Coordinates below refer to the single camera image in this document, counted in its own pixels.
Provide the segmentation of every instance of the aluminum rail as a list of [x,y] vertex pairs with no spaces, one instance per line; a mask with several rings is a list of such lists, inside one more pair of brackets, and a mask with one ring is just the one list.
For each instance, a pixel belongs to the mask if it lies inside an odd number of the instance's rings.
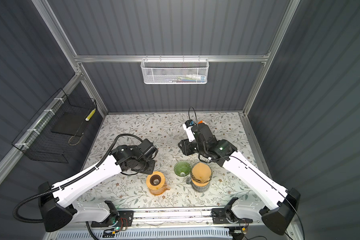
[[225,55],[211,55],[211,56],[111,56],[111,55],[77,55],[74,59],[78,63],[138,63],[142,59],[148,61],[206,61],[209,62],[262,62],[265,63],[268,60],[267,55],[242,55],[242,56],[225,56]]
[[[240,225],[239,223],[213,224],[212,208],[224,207],[166,207],[118,209],[118,211],[134,211],[134,218],[130,228],[234,227]],[[251,225],[264,225],[264,223],[254,221]],[[86,229],[85,223],[75,222],[69,223],[59,231],[82,229]]]

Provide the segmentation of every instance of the black wire basket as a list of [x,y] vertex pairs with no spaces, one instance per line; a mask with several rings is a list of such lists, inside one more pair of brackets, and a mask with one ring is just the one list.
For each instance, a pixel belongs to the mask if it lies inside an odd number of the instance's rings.
[[45,116],[27,130],[25,139],[19,142],[18,136],[12,145],[31,160],[68,163],[96,108],[92,98],[64,95],[51,109],[44,110]]

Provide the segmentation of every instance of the white mesh basket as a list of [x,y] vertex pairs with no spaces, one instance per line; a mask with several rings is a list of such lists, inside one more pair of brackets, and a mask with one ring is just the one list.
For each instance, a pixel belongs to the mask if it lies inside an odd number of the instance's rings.
[[205,84],[209,62],[162,62],[141,60],[146,84]]

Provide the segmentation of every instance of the ventilation grille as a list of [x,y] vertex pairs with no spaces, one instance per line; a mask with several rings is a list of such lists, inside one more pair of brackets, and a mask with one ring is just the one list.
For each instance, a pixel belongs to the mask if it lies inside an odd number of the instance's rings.
[[146,84],[205,84],[209,62],[153,62],[141,61]]
[[[156,229],[127,229],[115,234],[114,237],[102,237],[104,230],[92,230],[99,239],[171,239],[171,238],[214,238],[232,239],[229,229],[222,227],[193,227],[193,228],[156,228]],[[59,231],[56,240],[92,240],[87,230]]]

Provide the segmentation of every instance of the black motor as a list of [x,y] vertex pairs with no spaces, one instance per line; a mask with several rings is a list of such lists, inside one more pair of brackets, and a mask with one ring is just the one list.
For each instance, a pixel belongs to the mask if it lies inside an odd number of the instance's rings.
[[195,124],[192,120],[188,120],[185,122],[185,125],[192,126],[191,131],[195,136],[195,140],[192,142],[189,142],[188,139],[183,139],[178,143],[185,156],[198,153],[212,162],[216,161],[222,167],[225,160],[221,158],[237,151],[237,148],[227,140],[216,140],[211,129],[205,123]]
[[138,146],[121,145],[116,147],[110,154],[116,159],[116,164],[122,171],[132,171],[152,174],[155,167],[154,157],[157,148],[148,139],[144,139]]

